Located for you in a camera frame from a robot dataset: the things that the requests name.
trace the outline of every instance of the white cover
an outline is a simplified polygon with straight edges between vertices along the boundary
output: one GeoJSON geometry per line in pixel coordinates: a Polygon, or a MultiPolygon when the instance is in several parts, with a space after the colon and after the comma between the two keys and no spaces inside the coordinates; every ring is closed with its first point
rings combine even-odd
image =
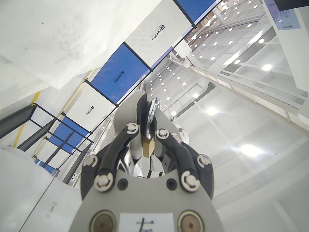
{"type": "Polygon", "coordinates": [[[103,65],[160,1],[0,0],[0,55],[61,88],[103,65]]]}
{"type": "Polygon", "coordinates": [[[83,128],[91,131],[114,108],[114,104],[86,84],[82,94],[68,111],[67,116],[83,128]]]}
{"type": "Polygon", "coordinates": [[[126,43],[152,66],[190,26],[173,0],[163,0],[126,39],[126,43]]]}

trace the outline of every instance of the ceiling light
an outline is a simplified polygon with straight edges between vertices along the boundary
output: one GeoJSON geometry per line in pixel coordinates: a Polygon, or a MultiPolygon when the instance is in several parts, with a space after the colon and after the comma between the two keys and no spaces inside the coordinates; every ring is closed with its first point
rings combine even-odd
{"type": "Polygon", "coordinates": [[[264,65],[264,66],[262,67],[262,70],[263,70],[263,71],[269,71],[271,68],[272,68],[271,65],[264,65]]]}
{"type": "Polygon", "coordinates": [[[249,157],[255,157],[257,156],[258,154],[261,154],[262,151],[253,146],[253,145],[250,145],[250,144],[245,144],[243,145],[240,149],[239,149],[243,154],[249,156],[249,157]]]}
{"type": "Polygon", "coordinates": [[[206,110],[206,112],[210,115],[210,116],[213,116],[215,114],[218,113],[218,110],[215,108],[215,107],[210,107],[206,110]]]}

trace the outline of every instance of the yellow stripe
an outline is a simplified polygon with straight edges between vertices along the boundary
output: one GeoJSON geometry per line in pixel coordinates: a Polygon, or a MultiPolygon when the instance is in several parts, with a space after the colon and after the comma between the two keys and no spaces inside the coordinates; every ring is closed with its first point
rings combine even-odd
{"type": "MultiPolygon", "coordinates": [[[[36,92],[36,93],[34,94],[34,97],[33,97],[32,101],[31,101],[32,104],[38,99],[40,93],[41,93],[41,91],[36,92]]],[[[18,140],[19,140],[19,137],[20,137],[20,135],[21,135],[21,132],[22,132],[24,126],[25,126],[25,124],[20,126],[20,128],[19,128],[19,130],[18,130],[18,133],[17,133],[17,136],[16,136],[16,138],[15,138],[15,140],[14,140],[13,148],[16,147],[17,142],[18,142],[18,140]]]]}

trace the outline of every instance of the ceiling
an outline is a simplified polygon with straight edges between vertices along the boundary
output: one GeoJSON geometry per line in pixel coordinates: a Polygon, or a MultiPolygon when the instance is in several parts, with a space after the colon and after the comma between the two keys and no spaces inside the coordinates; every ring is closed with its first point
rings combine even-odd
{"type": "MultiPolygon", "coordinates": [[[[308,93],[296,88],[260,0],[229,0],[222,5],[229,7],[221,11],[222,23],[211,14],[210,25],[206,22],[189,34],[188,58],[196,58],[206,71],[301,105],[308,93]],[[264,70],[265,65],[272,68],[264,70]]],[[[148,98],[160,98],[164,113],[188,133],[189,145],[212,159],[213,205],[225,231],[307,231],[308,138],[169,59],[145,84],[148,98]]]]}

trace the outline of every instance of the white panel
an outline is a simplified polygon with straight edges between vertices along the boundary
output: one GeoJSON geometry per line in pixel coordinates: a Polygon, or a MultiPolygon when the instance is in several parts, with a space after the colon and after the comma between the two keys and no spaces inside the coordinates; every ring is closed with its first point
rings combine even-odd
{"type": "Polygon", "coordinates": [[[87,84],[67,116],[91,131],[114,108],[115,105],[87,84]]]}
{"type": "Polygon", "coordinates": [[[67,232],[81,203],[79,189],[55,178],[20,232],[67,232]]]}
{"type": "Polygon", "coordinates": [[[43,148],[41,148],[41,151],[37,155],[37,158],[45,162],[57,148],[58,147],[55,144],[52,144],[51,142],[44,140],[43,148]]]}
{"type": "Polygon", "coordinates": [[[126,43],[152,66],[190,25],[172,0],[163,0],[126,39],[126,43]]]}
{"type": "Polygon", "coordinates": [[[185,58],[187,55],[192,52],[191,48],[189,47],[188,43],[185,42],[185,40],[182,40],[175,48],[174,50],[182,57],[185,58]]]}
{"type": "Polygon", "coordinates": [[[11,150],[0,148],[0,231],[18,232],[53,177],[21,150],[11,150]]]}
{"type": "Polygon", "coordinates": [[[69,156],[66,151],[59,150],[59,152],[53,157],[53,159],[48,163],[53,168],[57,168],[60,164],[69,156]]]}

